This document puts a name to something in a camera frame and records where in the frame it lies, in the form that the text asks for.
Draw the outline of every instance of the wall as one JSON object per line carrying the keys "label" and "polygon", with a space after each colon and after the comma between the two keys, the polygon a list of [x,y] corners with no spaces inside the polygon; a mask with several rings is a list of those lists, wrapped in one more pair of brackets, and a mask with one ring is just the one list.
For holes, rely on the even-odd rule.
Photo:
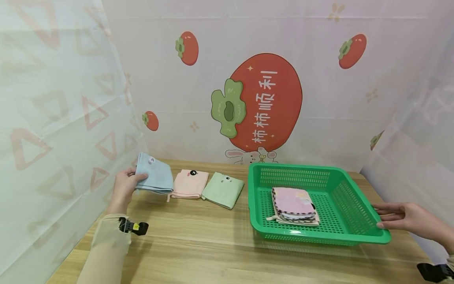
{"label": "wall", "polygon": [[[104,4],[153,155],[353,171],[443,42],[453,6],[449,0]],[[229,78],[241,84],[225,88]]]}
{"label": "wall", "polygon": [[0,283],[45,283],[144,143],[101,3],[0,15]]}
{"label": "wall", "polygon": [[[361,173],[385,201],[419,203],[454,227],[454,28],[444,33],[434,49],[438,59],[416,81]],[[446,261],[441,246],[416,240],[435,263]]]}

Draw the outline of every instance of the pink towel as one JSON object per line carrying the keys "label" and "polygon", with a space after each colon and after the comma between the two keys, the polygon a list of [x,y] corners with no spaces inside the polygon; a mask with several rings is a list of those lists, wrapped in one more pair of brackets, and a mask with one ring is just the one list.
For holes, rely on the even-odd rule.
{"label": "pink towel", "polygon": [[197,199],[202,196],[202,191],[207,185],[209,174],[207,172],[182,169],[177,174],[173,183],[173,198]]}

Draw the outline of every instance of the black clip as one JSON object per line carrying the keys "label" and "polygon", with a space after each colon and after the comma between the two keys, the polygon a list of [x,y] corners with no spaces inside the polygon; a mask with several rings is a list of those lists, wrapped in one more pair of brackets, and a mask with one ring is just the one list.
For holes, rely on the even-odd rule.
{"label": "black clip", "polygon": [[148,231],[148,223],[140,222],[137,224],[129,222],[125,217],[120,217],[118,221],[120,221],[120,226],[118,226],[118,228],[124,233],[133,232],[137,236],[143,236]]}
{"label": "black clip", "polygon": [[424,280],[438,283],[448,278],[454,278],[454,272],[447,264],[431,265],[420,263],[416,265]]}

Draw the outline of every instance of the green towel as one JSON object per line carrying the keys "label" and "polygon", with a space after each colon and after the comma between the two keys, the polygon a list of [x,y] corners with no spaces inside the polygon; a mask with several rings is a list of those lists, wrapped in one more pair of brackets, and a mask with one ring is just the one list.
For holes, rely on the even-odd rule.
{"label": "green towel", "polygon": [[244,182],[224,174],[214,173],[202,192],[202,199],[208,199],[222,207],[232,209],[243,189]]}

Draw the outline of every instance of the blue towel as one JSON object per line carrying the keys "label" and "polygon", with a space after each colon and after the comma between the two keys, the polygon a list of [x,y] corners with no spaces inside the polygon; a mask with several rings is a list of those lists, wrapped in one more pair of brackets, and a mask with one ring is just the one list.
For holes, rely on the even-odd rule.
{"label": "blue towel", "polygon": [[143,152],[137,160],[136,173],[147,173],[148,177],[137,183],[137,189],[151,190],[158,194],[173,192],[173,176],[170,166]]}

